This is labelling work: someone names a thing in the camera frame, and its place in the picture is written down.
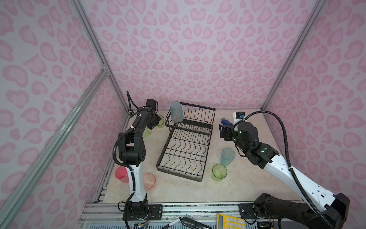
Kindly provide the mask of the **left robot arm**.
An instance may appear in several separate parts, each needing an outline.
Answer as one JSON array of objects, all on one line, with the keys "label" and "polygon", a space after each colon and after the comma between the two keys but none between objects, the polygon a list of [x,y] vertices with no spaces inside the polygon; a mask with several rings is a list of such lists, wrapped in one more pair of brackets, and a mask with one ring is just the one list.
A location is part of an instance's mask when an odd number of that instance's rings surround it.
[{"label": "left robot arm", "polygon": [[144,188],[142,165],[146,158],[143,133],[146,128],[155,128],[161,118],[157,114],[158,102],[147,99],[146,104],[130,113],[135,120],[131,126],[118,134],[113,146],[112,159],[116,165],[124,167],[128,173],[130,195],[124,202],[123,220],[144,220],[150,216],[147,193]]}]

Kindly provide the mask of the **teal textured plastic cup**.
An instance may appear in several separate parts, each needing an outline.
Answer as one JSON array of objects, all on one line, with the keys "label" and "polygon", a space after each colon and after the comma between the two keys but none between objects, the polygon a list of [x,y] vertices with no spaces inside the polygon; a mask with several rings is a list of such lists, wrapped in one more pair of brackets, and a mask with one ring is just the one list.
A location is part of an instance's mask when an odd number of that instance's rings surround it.
[{"label": "teal textured plastic cup", "polygon": [[180,102],[174,101],[171,103],[171,120],[174,123],[181,123],[184,120],[184,113],[182,104]]}]

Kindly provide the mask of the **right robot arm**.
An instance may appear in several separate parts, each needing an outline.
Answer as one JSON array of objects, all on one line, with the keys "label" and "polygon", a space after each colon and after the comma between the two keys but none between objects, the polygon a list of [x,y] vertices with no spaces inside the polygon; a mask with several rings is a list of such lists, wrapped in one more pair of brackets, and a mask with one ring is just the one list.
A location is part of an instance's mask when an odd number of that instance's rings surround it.
[{"label": "right robot arm", "polygon": [[276,198],[263,193],[255,201],[257,218],[269,215],[289,219],[310,229],[341,229],[348,217],[350,199],[334,194],[312,181],[293,166],[272,146],[260,142],[258,130],[249,122],[219,125],[220,138],[231,141],[253,165],[264,169],[292,189],[303,203]]}]

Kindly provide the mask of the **white mug green handle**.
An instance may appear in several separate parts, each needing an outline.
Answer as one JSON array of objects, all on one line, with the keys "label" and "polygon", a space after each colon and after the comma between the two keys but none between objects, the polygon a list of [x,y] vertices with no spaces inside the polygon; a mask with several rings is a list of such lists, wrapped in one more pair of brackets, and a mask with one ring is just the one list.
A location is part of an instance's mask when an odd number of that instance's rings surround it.
[{"label": "white mug green handle", "polygon": [[150,134],[152,133],[152,130],[149,129],[148,127],[145,128],[144,132],[143,132],[143,137],[148,137]]}]

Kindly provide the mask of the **teal cup near right arm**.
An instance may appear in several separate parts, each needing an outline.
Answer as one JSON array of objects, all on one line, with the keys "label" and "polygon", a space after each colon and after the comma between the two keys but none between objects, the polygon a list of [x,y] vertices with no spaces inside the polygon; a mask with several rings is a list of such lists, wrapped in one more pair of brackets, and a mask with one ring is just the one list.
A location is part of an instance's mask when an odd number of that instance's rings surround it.
[{"label": "teal cup near right arm", "polygon": [[227,167],[235,159],[235,152],[231,148],[224,148],[221,152],[220,163]]}]

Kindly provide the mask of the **light green transparent cup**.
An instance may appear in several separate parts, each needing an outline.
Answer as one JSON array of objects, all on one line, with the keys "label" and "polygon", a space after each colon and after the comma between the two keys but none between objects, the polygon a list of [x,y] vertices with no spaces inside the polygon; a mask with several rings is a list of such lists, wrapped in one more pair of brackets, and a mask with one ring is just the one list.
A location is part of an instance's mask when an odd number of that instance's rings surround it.
[{"label": "light green transparent cup", "polygon": [[160,120],[158,122],[157,127],[158,128],[163,128],[165,126],[165,117],[161,114],[158,115],[160,117]]}]

